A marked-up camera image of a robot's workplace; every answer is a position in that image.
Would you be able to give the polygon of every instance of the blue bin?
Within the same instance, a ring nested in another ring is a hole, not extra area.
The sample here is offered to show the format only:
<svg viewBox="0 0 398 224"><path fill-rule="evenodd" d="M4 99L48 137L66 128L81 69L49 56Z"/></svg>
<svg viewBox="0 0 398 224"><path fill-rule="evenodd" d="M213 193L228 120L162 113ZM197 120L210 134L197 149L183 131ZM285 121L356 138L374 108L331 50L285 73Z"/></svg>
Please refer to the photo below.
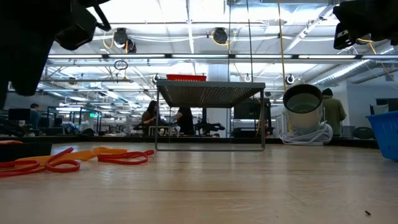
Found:
<svg viewBox="0 0 398 224"><path fill-rule="evenodd" d="M367 116L386 159L398 161L398 111Z"/></svg>

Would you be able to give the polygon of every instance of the wooden table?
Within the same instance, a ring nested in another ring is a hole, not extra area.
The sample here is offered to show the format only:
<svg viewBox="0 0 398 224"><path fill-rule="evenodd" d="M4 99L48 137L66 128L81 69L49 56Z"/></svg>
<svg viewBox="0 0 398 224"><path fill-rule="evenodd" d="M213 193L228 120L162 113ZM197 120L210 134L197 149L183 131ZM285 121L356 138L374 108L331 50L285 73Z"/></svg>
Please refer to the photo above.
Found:
<svg viewBox="0 0 398 224"><path fill-rule="evenodd" d="M68 146L54 145L53 153ZM72 146L153 149L153 143ZM156 152L142 166L92 160L77 173L0 179L0 220L395 224L397 196L398 163L384 160L378 150L269 144L264 152Z"/></svg>

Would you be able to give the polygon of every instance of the man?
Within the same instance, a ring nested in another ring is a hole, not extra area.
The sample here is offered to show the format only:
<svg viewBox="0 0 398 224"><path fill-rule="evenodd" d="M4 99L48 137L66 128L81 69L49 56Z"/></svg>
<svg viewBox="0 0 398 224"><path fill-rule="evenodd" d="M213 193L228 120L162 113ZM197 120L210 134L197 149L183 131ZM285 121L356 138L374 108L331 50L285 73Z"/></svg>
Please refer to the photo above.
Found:
<svg viewBox="0 0 398 224"><path fill-rule="evenodd" d="M347 115L344 112L343 105L340 100L333 99L333 92L327 88L322 92L323 107L325 108L325 120L333 129L333 135L340 136L340 122L343 121Z"/></svg>
<svg viewBox="0 0 398 224"><path fill-rule="evenodd" d="M30 120L29 123L32 125L32 129L37 129L37 125L40 120L40 106L37 103L32 103L30 106Z"/></svg>

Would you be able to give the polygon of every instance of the cylindrical container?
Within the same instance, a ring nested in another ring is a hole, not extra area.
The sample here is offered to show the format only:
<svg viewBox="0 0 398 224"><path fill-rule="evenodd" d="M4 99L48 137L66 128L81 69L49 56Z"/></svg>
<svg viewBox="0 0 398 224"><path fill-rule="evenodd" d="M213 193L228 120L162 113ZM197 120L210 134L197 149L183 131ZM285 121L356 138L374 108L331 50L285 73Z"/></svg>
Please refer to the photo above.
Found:
<svg viewBox="0 0 398 224"><path fill-rule="evenodd" d="M322 119L322 92L313 85L297 85L286 91L284 106L290 124L300 134L319 129Z"/></svg>

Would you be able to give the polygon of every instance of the red tray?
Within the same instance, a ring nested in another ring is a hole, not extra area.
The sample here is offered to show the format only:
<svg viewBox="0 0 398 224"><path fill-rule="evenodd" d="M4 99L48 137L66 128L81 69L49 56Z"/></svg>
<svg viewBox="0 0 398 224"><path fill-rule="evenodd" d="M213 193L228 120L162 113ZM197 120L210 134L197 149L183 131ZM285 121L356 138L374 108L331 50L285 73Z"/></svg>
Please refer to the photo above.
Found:
<svg viewBox="0 0 398 224"><path fill-rule="evenodd" d="M206 75L166 75L168 80L173 81L206 81Z"/></svg>

